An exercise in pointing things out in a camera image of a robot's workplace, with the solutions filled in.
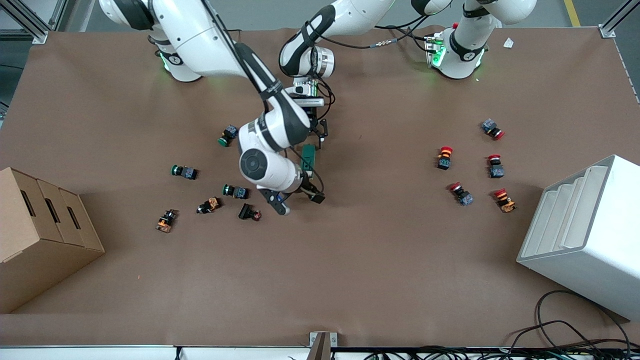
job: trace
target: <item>white box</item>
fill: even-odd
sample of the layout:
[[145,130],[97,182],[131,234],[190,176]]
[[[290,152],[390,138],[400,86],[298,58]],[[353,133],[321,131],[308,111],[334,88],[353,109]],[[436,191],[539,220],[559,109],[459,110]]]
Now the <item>white box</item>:
[[544,190],[517,261],[640,321],[640,167],[612,155]]

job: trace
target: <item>green block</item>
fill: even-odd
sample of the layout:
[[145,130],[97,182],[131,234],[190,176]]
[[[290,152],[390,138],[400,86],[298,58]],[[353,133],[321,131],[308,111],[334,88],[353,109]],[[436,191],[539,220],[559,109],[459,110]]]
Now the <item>green block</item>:
[[314,178],[314,173],[311,169],[316,165],[316,146],[310,143],[302,145],[302,160],[300,160],[300,167],[307,172],[309,179]]

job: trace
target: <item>brown box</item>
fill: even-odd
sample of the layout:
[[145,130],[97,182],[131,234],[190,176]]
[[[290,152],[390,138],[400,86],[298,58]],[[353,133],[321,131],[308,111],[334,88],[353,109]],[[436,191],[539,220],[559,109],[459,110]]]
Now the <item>brown box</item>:
[[12,168],[0,171],[0,313],[103,255],[80,198]]

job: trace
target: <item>brown table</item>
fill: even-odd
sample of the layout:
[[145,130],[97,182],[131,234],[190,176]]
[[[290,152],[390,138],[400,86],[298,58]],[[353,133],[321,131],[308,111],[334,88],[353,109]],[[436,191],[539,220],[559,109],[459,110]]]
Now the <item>brown table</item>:
[[[290,34],[241,40],[278,70]],[[640,163],[640,111],[614,42],[595,28],[499,29],[490,45],[461,81],[427,69],[409,41],[331,46],[338,101],[316,163],[327,199],[297,195],[280,217],[254,192],[256,223],[238,220],[242,201],[229,198],[195,213],[223,184],[248,185],[236,149],[216,143],[261,111],[247,80],[178,83],[141,33],[50,34],[32,48],[0,131],[0,168],[82,194],[106,255],[0,317],[0,343],[296,345],[323,329],[349,346],[511,343],[534,324],[537,299],[560,288],[515,262],[542,189],[613,153]],[[506,132],[499,142],[479,130],[488,117]],[[454,148],[446,172],[434,167],[443,145]],[[495,152],[501,180],[486,173]],[[174,164],[200,179],[171,176]],[[457,205],[446,188],[456,181],[473,205]],[[490,197],[502,187],[513,213]],[[169,208],[180,215],[163,234],[154,224]],[[620,337],[564,295],[543,317]],[[625,328],[638,341],[640,324]],[[530,334],[520,344],[545,343]]]

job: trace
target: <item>yellow line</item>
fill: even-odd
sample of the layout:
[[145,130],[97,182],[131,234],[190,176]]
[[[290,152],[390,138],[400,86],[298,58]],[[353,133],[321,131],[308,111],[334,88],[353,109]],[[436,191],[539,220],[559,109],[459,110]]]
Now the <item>yellow line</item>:
[[571,26],[580,26],[580,20],[578,19],[578,13],[575,12],[572,0],[564,0],[564,6],[566,12],[569,13],[569,19],[571,20]]

